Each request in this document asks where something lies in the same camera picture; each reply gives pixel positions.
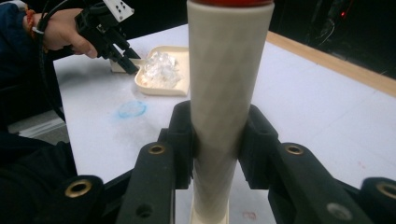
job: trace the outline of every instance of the cream tray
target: cream tray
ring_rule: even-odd
[[[180,81],[172,89],[147,87],[142,83],[142,76],[144,75],[144,65],[146,60],[131,59],[131,62],[139,67],[139,71],[134,77],[134,82],[136,83],[137,88],[146,95],[187,95],[190,87],[189,49],[186,47],[159,46],[151,50],[151,52],[148,54],[148,58],[150,58],[156,51],[167,53],[169,56],[172,56],[177,60],[176,70],[181,75]],[[111,60],[110,63],[112,72],[125,73],[125,71],[117,63],[114,63]]]

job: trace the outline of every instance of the table surface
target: table surface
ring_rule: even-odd
[[[187,47],[188,25],[129,42],[142,58],[158,46]],[[78,173],[105,182],[132,169],[140,148],[168,127],[173,107],[190,99],[190,94],[147,96],[134,76],[111,73],[103,59],[71,56],[56,61],[55,69]],[[357,188],[369,176],[396,179],[396,98],[389,93],[267,38],[252,103],[281,142],[308,147],[334,178]],[[177,223],[188,223],[191,197],[192,185],[177,190]],[[250,190],[239,166],[230,218],[231,223],[275,223],[267,191]]]

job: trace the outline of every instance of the dark sleeve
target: dark sleeve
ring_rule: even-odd
[[[15,4],[0,5],[0,85],[37,65],[37,46],[22,27],[25,15]]]
[[[0,141],[0,145],[23,151],[14,162],[0,164],[0,223],[33,223],[53,191],[77,175],[71,147],[18,136],[7,143]],[[5,153],[9,151],[0,151],[0,157]]]

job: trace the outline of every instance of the white cylinder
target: white cylinder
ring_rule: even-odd
[[[227,219],[245,127],[274,4],[215,7],[188,0],[191,121],[196,131],[192,213]]]

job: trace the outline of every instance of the black metal bracket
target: black metal bracket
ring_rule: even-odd
[[[64,211],[64,216],[86,212],[101,214],[95,223],[175,223],[175,189],[187,189],[191,182],[194,131],[190,113],[190,102],[176,105],[169,128],[162,129],[157,142],[142,147],[134,169],[105,184],[103,199],[86,198],[103,202],[105,209],[87,206],[84,211]],[[239,162],[251,189],[269,190],[276,223],[396,223],[395,181],[368,178],[358,190],[334,179],[308,148],[280,143],[274,127],[254,105]],[[62,188],[70,188],[70,183]],[[58,208],[72,203],[62,197],[56,200]],[[51,213],[41,216],[50,220]],[[91,223],[92,216],[81,219],[73,223]]]

